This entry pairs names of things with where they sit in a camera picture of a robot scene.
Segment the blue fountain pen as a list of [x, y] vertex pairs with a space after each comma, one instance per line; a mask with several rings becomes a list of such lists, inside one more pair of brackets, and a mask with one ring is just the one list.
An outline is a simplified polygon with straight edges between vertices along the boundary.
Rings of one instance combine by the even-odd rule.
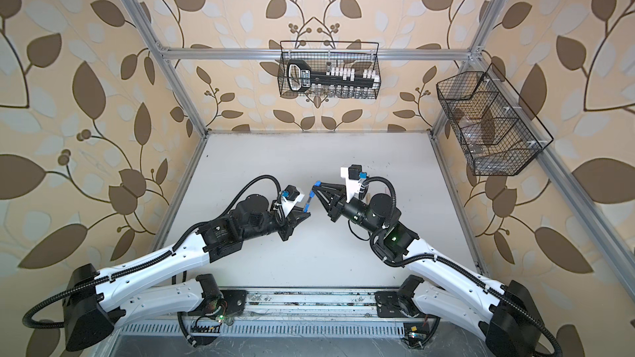
[[311, 193], [309, 195], [308, 201], [307, 201], [307, 203], [304, 206], [304, 212], [305, 213], [307, 213], [309, 211], [309, 206], [310, 206], [311, 200], [313, 199], [313, 196], [314, 196], [313, 193]]

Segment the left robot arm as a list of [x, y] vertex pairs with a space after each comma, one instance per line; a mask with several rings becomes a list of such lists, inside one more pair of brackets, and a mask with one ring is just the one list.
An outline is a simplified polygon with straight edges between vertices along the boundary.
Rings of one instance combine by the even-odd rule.
[[198, 269], [241, 250], [245, 241], [276, 233], [287, 241], [309, 218], [299, 203], [304, 194], [276, 177], [260, 175], [248, 184], [270, 180], [276, 197], [247, 195], [247, 187], [216, 218], [188, 228], [173, 244], [141, 258], [97, 270], [76, 269], [65, 291], [30, 308], [21, 322], [34, 330], [64, 330], [68, 352], [87, 349], [125, 325], [174, 313], [181, 334], [192, 346], [208, 345], [185, 325], [190, 312], [222, 322], [229, 303], [212, 274], [187, 279]]

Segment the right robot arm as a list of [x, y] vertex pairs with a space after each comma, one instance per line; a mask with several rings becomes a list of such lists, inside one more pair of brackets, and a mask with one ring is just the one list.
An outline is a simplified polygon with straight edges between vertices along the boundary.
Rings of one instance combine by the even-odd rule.
[[447, 320], [479, 337], [495, 356], [539, 356], [542, 337], [552, 355], [563, 354], [526, 287], [477, 274], [407, 228], [400, 222], [395, 187], [386, 178], [316, 183], [312, 193], [332, 221], [346, 218], [368, 231], [370, 249], [383, 264], [414, 273], [418, 283], [404, 299], [404, 313]]

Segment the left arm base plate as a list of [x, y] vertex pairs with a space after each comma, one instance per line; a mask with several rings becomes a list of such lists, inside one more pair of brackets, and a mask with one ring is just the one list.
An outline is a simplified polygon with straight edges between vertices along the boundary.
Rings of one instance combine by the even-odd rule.
[[187, 317], [202, 317], [215, 315], [216, 317], [241, 316], [246, 308], [246, 289], [221, 289], [221, 297], [213, 302], [202, 302], [192, 312], [187, 312]]

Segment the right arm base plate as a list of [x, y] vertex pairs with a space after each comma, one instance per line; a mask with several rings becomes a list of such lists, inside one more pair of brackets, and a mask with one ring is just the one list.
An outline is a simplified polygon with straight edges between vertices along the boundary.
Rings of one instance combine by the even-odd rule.
[[375, 306], [377, 316], [380, 318], [439, 319], [438, 316], [419, 310], [411, 297], [399, 291], [375, 292]]

